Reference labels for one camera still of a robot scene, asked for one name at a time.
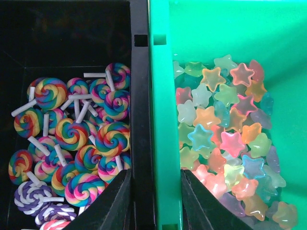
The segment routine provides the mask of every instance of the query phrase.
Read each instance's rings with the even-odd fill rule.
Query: black container
[[[10,157],[29,145],[17,135],[11,117],[11,111],[27,102],[28,85],[38,77],[67,82],[84,72],[104,72],[112,62],[131,68],[130,197],[116,197],[117,203],[130,199],[130,229],[155,228],[147,0],[0,1],[1,230],[37,229],[34,218],[14,204],[17,186],[8,177]]]

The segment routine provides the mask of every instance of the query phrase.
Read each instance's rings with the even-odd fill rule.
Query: green plastic bin
[[[293,229],[306,229],[306,25],[306,1],[150,1],[158,229],[182,229],[173,61],[212,66],[227,54],[235,62],[255,59],[264,68],[264,85],[275,100],[272,141],[287,181],[281,200],[297,207]]]

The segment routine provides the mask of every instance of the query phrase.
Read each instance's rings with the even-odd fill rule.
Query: pink star
[[[258,110],[257,106],[254,105],[254,96],[242,96],[238,95],[238,98],[240,100],[239,103],[234,104],[232,108],[236,108],[241,114],[247,116],[251,112],[255,112]]]
[[[193,100],[191,96],[191,88],[177,88],[176,89],[176,103],[184,104],[187,100]]]
[[[220,149],[227,151],[232,157],[237,157],[240,154],[240,151],[245,149],[240,133],[222,132],[221,137],[222,143]]]
[[[244,63],[240,63],[237,68],[230,70],[234,85],[251,85],[251,77],[255,74],[255,71],[247,68]]]

